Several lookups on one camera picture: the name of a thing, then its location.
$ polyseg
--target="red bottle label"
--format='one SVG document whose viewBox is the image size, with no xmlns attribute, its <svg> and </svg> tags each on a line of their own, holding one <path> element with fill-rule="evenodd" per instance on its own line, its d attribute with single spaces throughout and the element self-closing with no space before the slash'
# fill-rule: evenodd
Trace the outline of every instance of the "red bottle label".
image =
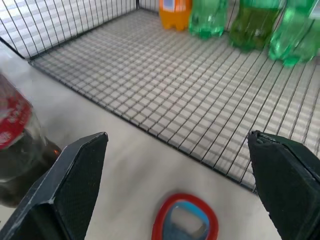
<svg viewBox="0 0 320 240">
<path fill-rule="evenodd" d="M 31 114 L 31 104 L 0 74 L 0 150 L 23 132 Z"/>
</svg>

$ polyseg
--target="orange bottle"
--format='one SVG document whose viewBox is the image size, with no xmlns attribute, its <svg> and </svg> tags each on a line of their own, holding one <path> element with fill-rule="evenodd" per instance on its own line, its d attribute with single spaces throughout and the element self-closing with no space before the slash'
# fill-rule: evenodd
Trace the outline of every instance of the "orange bottle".
<svg viewBox="0 0 320 240">
<path fill-rule="evenodd" d="M 188 27 L 192 0 L 159 0 L 159 15 L 165 29 L 183 31 Z"/>
</svg>

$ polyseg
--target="blue bottle opener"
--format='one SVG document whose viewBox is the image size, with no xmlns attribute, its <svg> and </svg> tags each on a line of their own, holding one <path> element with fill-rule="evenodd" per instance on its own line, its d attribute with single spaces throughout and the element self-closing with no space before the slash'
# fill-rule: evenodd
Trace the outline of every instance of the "blue bottle opener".
<svg viewBox="0 0 320 240">
<path fill-rule="evenodd" d="M 195 238 L 172 222 L 173 211 L 183 209 L 203 222 L 201 233 Z M 152 229 L 151 240 L 217 240 L 218 219 L 214 211 L 196 196 L 178 193 L 170 196 L 159 210 Z"/>
</svg>

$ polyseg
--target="black wire grid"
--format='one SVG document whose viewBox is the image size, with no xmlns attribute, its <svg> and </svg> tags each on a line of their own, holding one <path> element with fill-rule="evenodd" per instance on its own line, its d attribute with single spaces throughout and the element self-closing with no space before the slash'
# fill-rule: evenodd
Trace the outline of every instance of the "black wire grid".
<svg viewBox="0 0 320 240">
<path fill-rule="evenodd" d="M 31 23 L 20 3 L 0 10 L 5 29 L 0 33 L 13 50 L 85 98 L 243 187 L 255 190 L 246 144 L 250 130 L 302 142 L 320 157 L 316 60 L 284 68 L 265 52 L 244 54 L 230 47 L 227 34 L 203 41 L 164 30 L 152 12 L 158 10 L 154 0 L 23 4 L 32 13 Z M 237 5 L 230 4 L 226 29 Z M 20 15 L 3 18 L 9 9 L 20 9 Z M 25 22 L 24 28 L 18 22 Z"/>
</svg>

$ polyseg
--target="plastic bottle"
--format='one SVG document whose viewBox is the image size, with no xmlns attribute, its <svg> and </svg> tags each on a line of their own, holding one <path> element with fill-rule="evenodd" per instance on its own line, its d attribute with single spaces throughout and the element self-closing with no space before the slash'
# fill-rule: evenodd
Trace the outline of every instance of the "plastic bottle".
<svg viewBox="0 0 320 240">
<path fill-rule="evenodd" d="M 159 15 L 165 29 L 183 31 L 188 27 L 192 0 L 159 0 Z"/>
<path fill-rule="evenodd" d="M 195 0 L 189 17 L 189 31 L 207 39 L 221 36 L 227 20 L 227 0 Z"/>
<path fill-rule="evenodd" d="M 319 48 L 320 1 L 289 0 L 282 22 L 270 41 L 270 58 L 293 66 L 311 60 Z"/>
<path fill-rule="evenodd" d="M 282 0 L 240 0 L 239 12 L 230 29 L 232 46 L 244 51 L 262 50 L 269 43 Z"/>
<path fill-rule="evenodd" d="M 16 207 L 61 150 L 42 132 L 31 104 L 0 73 L 0 204 Z"/>
</svg>

